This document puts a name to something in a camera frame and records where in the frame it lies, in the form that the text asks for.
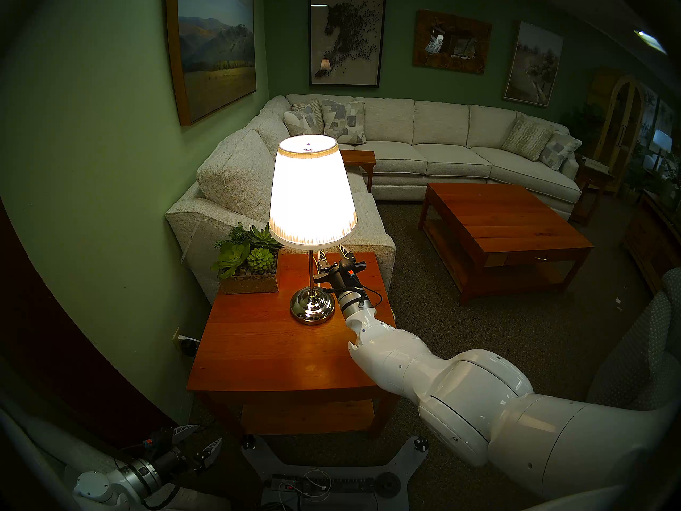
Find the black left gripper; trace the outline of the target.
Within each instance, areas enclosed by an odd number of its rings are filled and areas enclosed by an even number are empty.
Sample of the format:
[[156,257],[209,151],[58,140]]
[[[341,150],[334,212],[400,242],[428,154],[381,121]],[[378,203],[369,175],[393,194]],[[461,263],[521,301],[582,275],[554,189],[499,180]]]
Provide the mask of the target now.
[[151,437],[141,442],[144,447],[143,476],[172,477],[193,469],[201,472],[202,467],[210,467],[219,456],[222,438],[207,445],[194,456],[186,456],[180,444],[193,433],[199,431],[201,425],[182,425],[173,429],[172,433],[152,433]]

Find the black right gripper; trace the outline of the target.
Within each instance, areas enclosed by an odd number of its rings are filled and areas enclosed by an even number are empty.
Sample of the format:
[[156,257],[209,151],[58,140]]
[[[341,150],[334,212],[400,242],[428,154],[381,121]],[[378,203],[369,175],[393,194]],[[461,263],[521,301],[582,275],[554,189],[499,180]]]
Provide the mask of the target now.
[[324,250],[317,251],[317,259],[313,259],[317,268],[316,275],[313,276],[313,281],[318,283],[329,283],[330,289],[321,286],[315,286],[316,290],[326,290],[326,292],[333,292],[339,298],[341,292],[355,291],[359,293],[362,298],[367,298],[366,292],[357,277],[357,273],[366,269],[365,261],[354,262],[354,253],[346,248],[343,244],[337,245],[339,253],[344,259],[333,263],[329,266]]

